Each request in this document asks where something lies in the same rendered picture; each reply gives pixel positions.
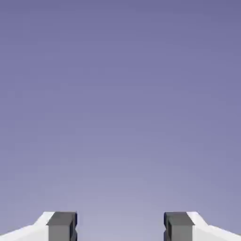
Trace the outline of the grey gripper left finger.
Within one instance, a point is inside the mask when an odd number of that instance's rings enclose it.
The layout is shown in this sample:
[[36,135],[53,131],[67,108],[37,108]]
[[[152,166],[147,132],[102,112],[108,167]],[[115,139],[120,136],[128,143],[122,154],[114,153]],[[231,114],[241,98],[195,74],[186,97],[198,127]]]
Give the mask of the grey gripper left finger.
[[32,225],[0,235],[0,241],[78,241],[77,212],[45,211]]

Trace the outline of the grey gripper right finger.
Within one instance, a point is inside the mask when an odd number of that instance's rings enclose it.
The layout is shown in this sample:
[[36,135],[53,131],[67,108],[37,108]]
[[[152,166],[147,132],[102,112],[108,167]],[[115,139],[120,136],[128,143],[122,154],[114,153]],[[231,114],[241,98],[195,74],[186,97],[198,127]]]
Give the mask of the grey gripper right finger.
[[165,212],[163,241],[241,241],[241,235],[209,225],[196,211]]

